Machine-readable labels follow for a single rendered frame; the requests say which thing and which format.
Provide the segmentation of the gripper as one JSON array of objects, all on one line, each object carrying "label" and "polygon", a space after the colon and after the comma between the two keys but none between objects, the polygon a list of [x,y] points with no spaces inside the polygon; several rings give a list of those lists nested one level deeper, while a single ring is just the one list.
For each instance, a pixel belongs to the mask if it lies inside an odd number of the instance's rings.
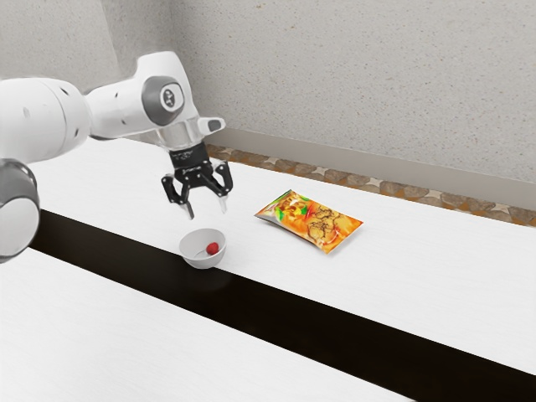
[{"label": "gripper", "polygon": [[[192,147],[170,151],[174,174],[167,174],[162,178],[162,186],[170,203],[178,204],[187,213],[190,219],[194,218],[193,209],[189,202],[191,188],[214,185],[213,191],[219,197],[222,212],[227,212],[227,199],[233,189],[233,178],[227,161],[210,159],[207,148],[203,142]],[[182,184],[178,193],[174,181]]]}]

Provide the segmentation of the white bowl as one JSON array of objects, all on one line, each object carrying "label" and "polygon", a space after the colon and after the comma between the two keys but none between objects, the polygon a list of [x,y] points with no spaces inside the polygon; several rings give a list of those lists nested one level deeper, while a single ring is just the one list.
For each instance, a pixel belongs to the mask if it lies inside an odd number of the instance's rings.
[{"label": "white bowl", "polygon": [[[219,244],[219,252],[209,255],[206,247],[212,242]],[[217,266],[226,251],[225,235],[210,228],[196,229],[186,234],[179,242],[179,251],[184,260],[194,268],[208,269]]]}]

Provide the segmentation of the orange snack bag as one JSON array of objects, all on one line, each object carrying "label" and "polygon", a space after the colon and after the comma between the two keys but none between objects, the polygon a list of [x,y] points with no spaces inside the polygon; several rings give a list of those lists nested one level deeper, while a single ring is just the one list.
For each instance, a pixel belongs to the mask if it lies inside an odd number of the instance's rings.
[{"label": "orange snack bag", "polygon": [[267,204],[255,217],[274,223],[329,254],[363,222],[293,190]]}]

